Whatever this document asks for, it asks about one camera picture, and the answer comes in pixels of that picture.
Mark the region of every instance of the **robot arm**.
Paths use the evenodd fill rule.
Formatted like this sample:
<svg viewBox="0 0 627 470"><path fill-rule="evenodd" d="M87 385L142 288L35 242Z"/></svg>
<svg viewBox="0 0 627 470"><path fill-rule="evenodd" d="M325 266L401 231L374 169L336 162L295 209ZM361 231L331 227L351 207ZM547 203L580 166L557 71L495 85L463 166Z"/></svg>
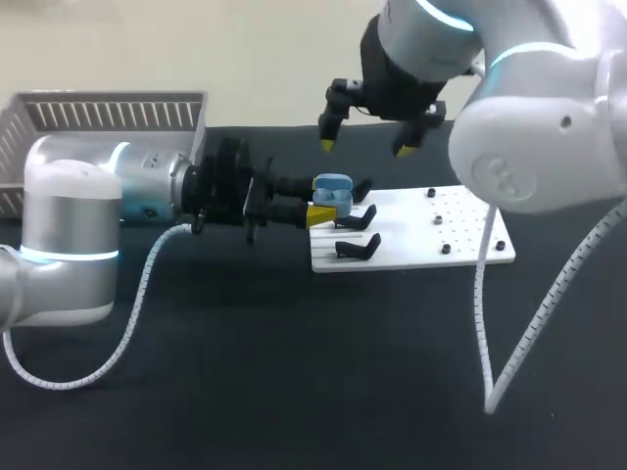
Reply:
<svg viewBox="0 0 627 470"><path fill-rule="evenodd" d="M624 196L626 5L389 0L362 40L363 83L348 86L360 91L354 106L417 119L483 48L486 76L449 145L461 183L515 212ZM334 140L325 115L320 137Z"/></svg>
<svg viewBox="0 0 627 470"><path fill-rule="evenodd" d="M102 168L64 160L29 168L22 247L0 251L0 331L109 314L120 212L120 180Z"/></svg>

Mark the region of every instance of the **black cloth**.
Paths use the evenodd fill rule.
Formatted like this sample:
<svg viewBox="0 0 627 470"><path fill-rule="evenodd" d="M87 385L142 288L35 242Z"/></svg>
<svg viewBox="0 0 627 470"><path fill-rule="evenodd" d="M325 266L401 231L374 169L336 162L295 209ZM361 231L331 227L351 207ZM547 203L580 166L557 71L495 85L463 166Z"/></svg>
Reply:
<svg viewBox="0 0 627 470"><path fill-rule="evenodd" d="M456 184L450 124L396 161L396 126L225 128L294 176L346 172L378 188ZM490 266L486 322L499 372L567 257L608 205L506 214L514 264ZM122 232L119 293L102 322L14 333L27 370L71 380L121 337L157 228ZM3 226L3 243L20 229ZM627 224L572 283L497 414L483 414L471 267L316 275L308 235L208 227L156 263L115 372L70 393L19 380L0 359L3 469L625 468Z"/></svg>

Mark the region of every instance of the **white spiral cable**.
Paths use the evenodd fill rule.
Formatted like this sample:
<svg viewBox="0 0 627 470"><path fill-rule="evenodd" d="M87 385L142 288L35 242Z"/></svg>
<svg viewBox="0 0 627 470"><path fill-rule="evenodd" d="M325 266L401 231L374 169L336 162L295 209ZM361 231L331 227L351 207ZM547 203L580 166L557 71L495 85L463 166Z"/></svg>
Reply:
<svg viewBox="0 0 627 470"><path fill-rule="evenodd" d="M128 346L130 338L133 335L133 331L135 330L135 325L137 323L137 317L139 316L139 311L141 310L141 306L144 302L144 295L146 293L146 288L150 279L150 273L152 272L153 264L155 262L157 254L159 253L159 250L169 238L179 233L192 233L191 225L183 224L172 227L171 229L164 232L162 236L159 237L159 239L155 242L155 245L153 245L153 248L150 251L148 258L146 259L146 263L144 264L144 270L142 271L141 279L139 281L139 287L137 289L135 303L133 304L133 309L131 311L130 317L128 318L128 324L126 325L126 329L124 330L121 341L111 357L98 370L88 375L87 377L79 380L73 380L71 382L48 382L47 380L39 379L27 372L18 361L18 358L16 357L16 354L13 350L13 343L11 341L11 330L8 330L2 335L2 338L4 341L4 351L7 354L7 358L9 359L9 363L11 364L11 367L13 367L13 370L15 370L20 377L22 377L24 380L34 385L35 387L47 390L63 391L78 389L80 387L93 384L103 375L109 372L111 368L116 364L116 362L120 360L121 355L124 353L124 350Z"/></svg>
<svg viewBox="0 0 627 470"><path fill-rule="evenodd" d="M529 354L529 351L531 351L531 348L538 339L538 336L540 336L540 333L553 314L559 300L568 289L570 282L577 275L577 272L586 258L595 250L603 238L605 238L627 215L627 200L618 204L614 209L609 211L601 219L601 221L595 225L588 236L579 244L575 252L571 255L554 284L551 286L549 292L542 300L542 303L538 307L536 314L533 316L531 323L529 323L529 326L523 333L522 338L516 345L516 348L513 350L511 357L501 372L496 385L494 385L485 323L483 319L483 276L496 211L497 208L495 207L490 207L488 209L488 216L486 217L483 237L481 238L479 261L477 262L474 280L474 319L479 353L481 355L481 368L484 378L484 409L488 414L492 414L496 411L501 398L511 383L511 380L522 365L522 362L527 354Z"/></svg>

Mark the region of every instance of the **blue object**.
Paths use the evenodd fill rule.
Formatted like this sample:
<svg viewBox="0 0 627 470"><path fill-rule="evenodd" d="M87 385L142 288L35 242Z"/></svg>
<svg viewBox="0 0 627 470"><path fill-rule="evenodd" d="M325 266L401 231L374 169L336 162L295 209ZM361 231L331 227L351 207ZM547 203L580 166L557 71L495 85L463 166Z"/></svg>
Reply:
<svg viewBox="0 0 627 470"><path fill-rule="evenodd" d="M348 217L353 209L353 195L346 189L330 191L328 189L318 189L313 193L313 203L316 206L335 208L336 218Z"/></svg>
<svg viewBox="0 0 627 470"><path fill-rule="evenodd" d="M329 189L331 191L336 191L338 189L353 191L353 180L346 174L323 173L319 174L313 180L313 188Z"/></svg>

